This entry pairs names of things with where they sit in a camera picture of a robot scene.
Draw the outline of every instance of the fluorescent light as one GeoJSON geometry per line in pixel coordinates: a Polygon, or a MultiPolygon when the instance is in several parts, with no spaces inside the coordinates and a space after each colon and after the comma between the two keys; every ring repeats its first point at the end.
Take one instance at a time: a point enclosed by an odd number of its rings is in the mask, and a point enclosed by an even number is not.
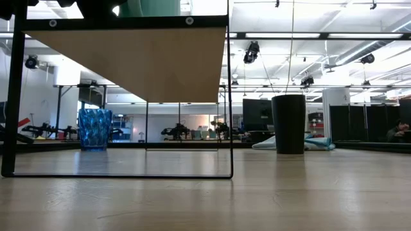
{"type": "Polygon", "coordinates": [[[13,32],[10,33],[0,33],[0,39],[13,39],[13,32]]]}
{"type": "Polygon", "coordinates": [[[107,103],[108,105],[130,105],[131,103],[107,103]]]}
{"type": "Polygon", "coordinates": [[[237,33],[230,33],[230,38],[236,38],[237,33]]]}
{"type": "Polygon", "coordinates": [[[318,38],[319,33],[246,33],[246,38],[318,38]]]}
{"type": "Polygon", "coordinates": [[[330,39],[357,39],[357,38],[377,38],[377,39],[398,39],[403,34],[400,33],[386,33],[386,34],[377,34],[377,33],[331,33],[328,38],[330,39]]]}

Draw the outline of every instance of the blue glass vase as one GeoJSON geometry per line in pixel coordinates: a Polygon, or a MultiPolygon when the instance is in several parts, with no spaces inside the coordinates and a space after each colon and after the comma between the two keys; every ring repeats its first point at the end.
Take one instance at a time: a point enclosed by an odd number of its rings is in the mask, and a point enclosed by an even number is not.
{"type": "Polygon", "coordinates": [[[112,111],[107,109],[80,109],[78,125],[83,151],[105,151],[109,142],[112,111]]]}

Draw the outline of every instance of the black monitor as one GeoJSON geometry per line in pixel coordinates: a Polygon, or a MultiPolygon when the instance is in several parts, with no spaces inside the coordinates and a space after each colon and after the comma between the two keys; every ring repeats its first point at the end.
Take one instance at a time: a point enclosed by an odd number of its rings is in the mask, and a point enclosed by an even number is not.
{"type": "Polygon", "coordinates": [[[274,120],[270,100],[243,99],[245,131],[274,131],[274,120]]]}
{"type": "Polygon", "coordinates": [[[0,102],[0,123],[6,123],[6,102],[0,102]]]}

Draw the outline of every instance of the cable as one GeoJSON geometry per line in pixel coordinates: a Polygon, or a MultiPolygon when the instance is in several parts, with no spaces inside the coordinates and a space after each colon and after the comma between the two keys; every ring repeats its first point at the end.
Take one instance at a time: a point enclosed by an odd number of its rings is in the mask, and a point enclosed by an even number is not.
{"type": "Polygon", "coordinates": [[[26,92],[27,79],[28,79],[28,69],[27,69],[27,72],[26,72],[26,80],[24,81],[23,93],[22,93],[22,96],[21,96],[21,101],[22,102],[24,102],[24,93],[26,92]]]}
{"type": "Polygon", "coordinates": [[[285,88],[285,94],[287,95],[288,85],[290,84],[290,72],[291,72],[291,56],[293,55],[293,39],[294,39],[294,5],[295,0],[293,0],[293,17],[292,17],[292,25],[291,25],[291,49],[290,49],[290,62],[288,63],[288,80],[287,86],[285,88]]]}
{"type": "Polygon", "coordinates": [[[268,76],[267,69],[265,68],[265,64],[264,64],[264,60],[263,60],[263,55],[261,54],[261,52],[259,53],[259,55],[261,56],[261,61],[262,61],[262,63],[263,63],[263,67],[264,67],[265,74],[267,75],[267,79],[268,79],[268,81],[270,82],[271,90],[272,90],[272,92],[275,94],[274,88],[272,87],[272,83],[271,83],[270,77],[268,76]]]}

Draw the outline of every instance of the pipe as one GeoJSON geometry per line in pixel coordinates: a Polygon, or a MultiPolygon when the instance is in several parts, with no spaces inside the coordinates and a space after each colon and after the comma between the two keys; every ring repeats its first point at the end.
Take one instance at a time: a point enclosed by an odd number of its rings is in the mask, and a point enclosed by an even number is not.
{"type": "MultiPolygon", "coordinates": [[[[409,33],[410,31],[411,31],[411,15],[407,15],[406,17],[402,18],[400,21],[389,26],[384,32],[409,33]]],[[[329,67],[337,67],[337,66],[349,64],[392,42],[393,42],[392,40],[363,42],[360,45],[352,48],[348,52],[338,56],[335,59],[335,64],[329,65],[329,67]]]]}

